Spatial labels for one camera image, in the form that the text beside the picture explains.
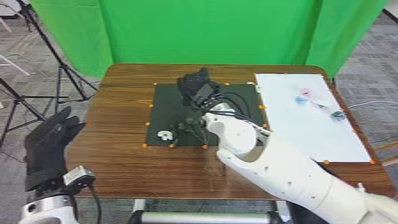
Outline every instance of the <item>wooden table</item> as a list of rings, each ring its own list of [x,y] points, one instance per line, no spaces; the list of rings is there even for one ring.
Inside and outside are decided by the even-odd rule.
[[[313,66],[143,65],[118,64],[109,68],[86,121],[88,127],[70,147],[70,168],[86,165],[95,171],[98,194],[104,198],[265,199],[276,197],[223,165],[216,151],[194,147],[146,147],[155,83],[210,68],[219,83],[257,81],[255,73],[324,74]],[[376,164],[328,165],[344,180],[365,183],[370,192],[393,196],[395,187],[342,96],[329,87],[365,142]]]

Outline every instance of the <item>white sheet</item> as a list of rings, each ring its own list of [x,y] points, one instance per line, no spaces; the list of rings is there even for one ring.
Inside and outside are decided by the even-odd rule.
[[[320,162],[370,162],[349,119],[336,121],[312,102],[304,105],[296,102],[299,90],[308,88],[312,94],[328,99],[333,108],[340,109],[322,75],[258,74],[257,79],[271,129],[283,140]]]

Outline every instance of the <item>robot forearm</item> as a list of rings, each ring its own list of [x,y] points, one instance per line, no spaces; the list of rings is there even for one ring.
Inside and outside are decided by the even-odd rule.
[[[223,103],[212,110],[230,109]],[[205,120],[209,130],[221,138],[219,159],[260,188],[303,205],[329,223],[367,223],[361,222],[370,213],[367,193],[329,174],[313,159],[283,142],[276,133],[232,116],[207,113]],[[258,139],[265,145],[264,152],[257,160],[249,161],[246,158]]]

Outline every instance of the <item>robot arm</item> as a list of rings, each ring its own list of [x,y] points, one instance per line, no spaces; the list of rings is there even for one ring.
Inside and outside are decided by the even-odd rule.
[[[68,174],[65,149],[84,129],[68,107],[43,122],[26,139],[29,203],[22,209],[20,224],[79,224],[75,194],[93,183],[95,176],[84,168]]]
[[[207,82],[198,82],[200,86],[185,83],[191,75],[180,79],[180,86],[187,84],[196,91],[185,92],[184,97],[185,101],[193,99],[193,107],[205,111],[207,128],[221,141],[217,157],[228,167],[274,196],[306,207],[329,223],[398,223],[393,212],[398,211],[397,202],[354,188],[285,143],[278,133],[242,116],[241,119],[232,116],[237,113],[228,103],[217,103],[219,88],[212,92]],[[196,73],[196,80],[210,80],[205,69]],[[264,142],[262,153],[257,159],[248,160],[258,140]]]

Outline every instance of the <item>small object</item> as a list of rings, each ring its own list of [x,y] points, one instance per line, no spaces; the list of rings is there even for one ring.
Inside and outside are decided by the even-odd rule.
[[[173,140],[173,133],[169,131],[161,131],[159,132],[159,137],[162,138],[164,141]]]
[[[306,102],[308,102],[308,99],[304,97],[297,96],[296,97],[296,102],[297,102],[299,105],[304,105]]]
[[[342,111],[336,111],[333,113],[333,118],[335,118],[335,120],[344,121],[345,120],[345,113]]]
[[[303,96],[306,96],[306,97],[312,96],[312,90],[310,90],[310,88],[303,88],[303,89],[301,89],[301,94],[303,94]]]
[[[324,108],[324,107],[328,107],[328,108],[331,108],[331,101],[328,101],[324,98],[315,98],[313,100],[312,100],[312,102],[320,106],[320,108]]]

